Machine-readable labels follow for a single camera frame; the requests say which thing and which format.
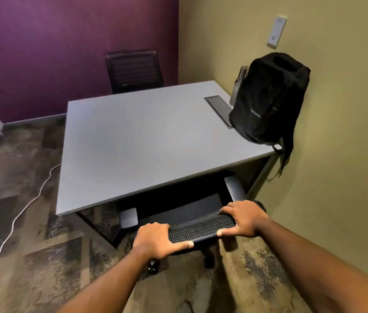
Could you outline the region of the grey baseboard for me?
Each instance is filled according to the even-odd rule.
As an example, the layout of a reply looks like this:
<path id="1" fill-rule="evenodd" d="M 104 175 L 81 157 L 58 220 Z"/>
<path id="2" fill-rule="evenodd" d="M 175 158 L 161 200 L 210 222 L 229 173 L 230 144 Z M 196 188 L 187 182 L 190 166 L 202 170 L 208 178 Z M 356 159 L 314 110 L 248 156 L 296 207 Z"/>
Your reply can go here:
<path id="1" fill-rule="evenodd" d="M 26 120 L 19 120 L 19 121 L 12 121 L 8 123 L 4 123 L 2 127 L 2 132 L 14 129 L 14 128 L 20 128 L 20 127 L 37 127 L 37 126 L 46 126 L 50 124 L 55 124 L 61 121 L 66 120 L 66 113 L 61 113 L 57 115 L 49 115 L 44 117 L 38 117 L 38 118 L 32 118 L 32 119 L 26 119 Z"/>

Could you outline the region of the person's right hand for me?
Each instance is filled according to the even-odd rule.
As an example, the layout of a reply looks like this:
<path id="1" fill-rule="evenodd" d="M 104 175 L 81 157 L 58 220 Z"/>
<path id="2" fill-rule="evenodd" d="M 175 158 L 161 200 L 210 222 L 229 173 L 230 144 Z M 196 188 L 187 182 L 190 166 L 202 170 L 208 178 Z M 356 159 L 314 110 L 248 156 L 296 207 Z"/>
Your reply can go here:
<path id="1" fill-rule="evenodd" d="M 230 215 L 237 226 L 237 236 L 248 238 L 257 236 L 260 226 L 270 220 L 257 203 L 249 200 L 230 202 L 219 214 Z"/>

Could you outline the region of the silver metal bottle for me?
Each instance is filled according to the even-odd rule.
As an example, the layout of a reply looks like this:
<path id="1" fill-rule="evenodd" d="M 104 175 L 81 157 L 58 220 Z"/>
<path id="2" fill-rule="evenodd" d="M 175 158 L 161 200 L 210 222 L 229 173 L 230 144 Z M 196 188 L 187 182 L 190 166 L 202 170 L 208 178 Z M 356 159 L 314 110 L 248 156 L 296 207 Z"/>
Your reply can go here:
<path id="1" fill-rule="evenodd" d="M 231 96 L 230 96 L 229 105 L 231 107 L 235 106 L 236 97 L 237 97 L 237 94 L 239 92 L 239 88 L 240 88 L 240 86 L 241 86 L 241 84 L 242 84 L 242 82 L 243 82 L 243 80 L 246 77 L 248 72 L 249 72 L 249 66 L 241 66 L 241 68 L 239 70 L 239 73 L 238 73 L 238 76 L 237 76 L 237 78 L 234 82 L 232 93 L 231 93 Z"/>

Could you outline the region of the grey metal table leg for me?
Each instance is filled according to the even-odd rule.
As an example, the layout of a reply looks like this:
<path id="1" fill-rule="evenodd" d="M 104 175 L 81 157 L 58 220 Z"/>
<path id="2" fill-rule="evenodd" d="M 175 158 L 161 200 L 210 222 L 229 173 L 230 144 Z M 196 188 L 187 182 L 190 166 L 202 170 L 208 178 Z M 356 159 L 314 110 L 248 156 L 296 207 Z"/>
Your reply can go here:
<path id="1" fill-rule="evenodd" d="M 119 212 L 114 206 L 97 206 L 66 216 L 73 227 L 90 238 L 105 252 L 114 253 L 129 231 L 120 225 Z"/>
<path id="2" fill-rule="evenodd" d="M 259 194 L 260 190 L 262 189 L 265 181 L 267 180 L 268 176 L 270 175 L 271 171 L 273 170 L 276 162 L 279 159 L 279 155 L 274 153 L 272 154 L 267 162 L 265 163 L 264 167 L 260 171 L 257 178 L 254 180 L 253 185 L 249 189 L 248 193 L 246 194 L 247 199 L 255 200 L 257 195 Z"/>

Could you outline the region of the person's left forearm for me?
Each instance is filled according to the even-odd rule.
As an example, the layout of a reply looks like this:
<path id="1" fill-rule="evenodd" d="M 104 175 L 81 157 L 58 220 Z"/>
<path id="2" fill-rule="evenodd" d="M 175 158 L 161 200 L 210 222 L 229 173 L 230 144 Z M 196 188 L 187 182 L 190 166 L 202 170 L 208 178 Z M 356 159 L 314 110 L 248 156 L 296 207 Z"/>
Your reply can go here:
<path id="1" fill-rule="evenodd" d="M 81 290 L 56 313 L 122 313 L 153 247 L 143 244 Z"/>

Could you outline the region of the black backpack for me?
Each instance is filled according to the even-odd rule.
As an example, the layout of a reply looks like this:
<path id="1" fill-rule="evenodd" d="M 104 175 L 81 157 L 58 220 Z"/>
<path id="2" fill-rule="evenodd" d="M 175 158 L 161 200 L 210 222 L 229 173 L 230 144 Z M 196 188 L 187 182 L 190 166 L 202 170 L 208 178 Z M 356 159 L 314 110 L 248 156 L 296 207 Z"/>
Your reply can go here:
<path id="1" fill-rule="evenodd" d="M 229 114 L 234 129 L 252 143 L 280 155 L 282 175 L 294 148 L 294 132 L 311 69 L 286 53 L 257 58 L 241 81 Z"/>

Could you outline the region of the person's left hand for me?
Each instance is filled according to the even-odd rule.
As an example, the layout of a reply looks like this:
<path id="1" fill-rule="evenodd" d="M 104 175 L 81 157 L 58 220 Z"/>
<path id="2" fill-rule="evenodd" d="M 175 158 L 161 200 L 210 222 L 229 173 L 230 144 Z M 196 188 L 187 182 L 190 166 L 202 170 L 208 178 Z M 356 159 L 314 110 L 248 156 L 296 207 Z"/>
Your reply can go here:
<path id="1" fill-rule="evenodd" d="M 160 260 L 174 253 L 168 253 L 170 225 L 158 222 L 141 226 L 136 234 L 131 255 L 142 262 Z"/>

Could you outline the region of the black mesh office chair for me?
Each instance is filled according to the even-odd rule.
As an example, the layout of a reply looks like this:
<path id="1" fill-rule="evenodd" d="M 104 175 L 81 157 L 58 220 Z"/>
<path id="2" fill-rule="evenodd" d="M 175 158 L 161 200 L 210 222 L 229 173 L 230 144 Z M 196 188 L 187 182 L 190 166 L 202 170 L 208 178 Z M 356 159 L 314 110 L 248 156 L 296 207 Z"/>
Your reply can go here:
<path id="1" fill-rule="evenodd" d="M 168 224 L 172 243 L 194 243 L 193 248 L 173 255 L 199 250 L 204 256 L 204 267 L 212 269 L 215 257 L 210 247 L 218 240 L 217 231 L 236 225 L 232 216 L 220 215 L 219 210 L 230 201 L 245 199 L 244 188 L 233 173 L 191 178 L 120 200 L 117 203 L 120 228 L 131 231 L 134 242 L 141 226 Z"/>

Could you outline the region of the black visitor chair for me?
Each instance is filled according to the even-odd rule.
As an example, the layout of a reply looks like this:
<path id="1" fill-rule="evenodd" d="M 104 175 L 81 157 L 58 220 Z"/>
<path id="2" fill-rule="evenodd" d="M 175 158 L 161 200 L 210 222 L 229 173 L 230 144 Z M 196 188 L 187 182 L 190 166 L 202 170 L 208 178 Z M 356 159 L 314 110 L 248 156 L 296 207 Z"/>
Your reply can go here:
<path id="1" fill-rule="evenodd" d="M 155 50 L 108 52 L 105 61 L 113 94 L 164 87 Z"/>

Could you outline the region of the white wall switch plate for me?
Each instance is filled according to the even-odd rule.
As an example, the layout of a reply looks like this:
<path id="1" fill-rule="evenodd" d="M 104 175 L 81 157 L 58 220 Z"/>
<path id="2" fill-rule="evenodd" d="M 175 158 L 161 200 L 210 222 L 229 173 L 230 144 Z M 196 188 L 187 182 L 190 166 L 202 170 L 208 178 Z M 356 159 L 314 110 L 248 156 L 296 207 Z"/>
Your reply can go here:
<path id="1" fill-rule="evenodd" d="M 287 21 L 287 17 L 285 16 L 278 15 L 275 18 L 274 23 L 272 25 L 271 32 L 266 42 L 267 46 L 269 46 L 272 49 L 276 49 L 279 43 L 280 37 L 282 35 L 282 32 L 284 30 L 284 27 L 286 25 L 286 21 Z"/>

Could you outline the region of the person's right forearm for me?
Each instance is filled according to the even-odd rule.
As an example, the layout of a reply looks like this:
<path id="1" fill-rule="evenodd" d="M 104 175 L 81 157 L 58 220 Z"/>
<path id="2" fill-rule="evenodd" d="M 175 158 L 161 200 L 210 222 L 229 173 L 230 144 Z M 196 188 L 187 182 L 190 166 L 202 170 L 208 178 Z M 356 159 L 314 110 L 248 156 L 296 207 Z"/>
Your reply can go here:
<path id="1" fill-rule="evenodd" d="M 314 312 L 368 313 L 368 274 L 268 217 L 253 224 Z"/>

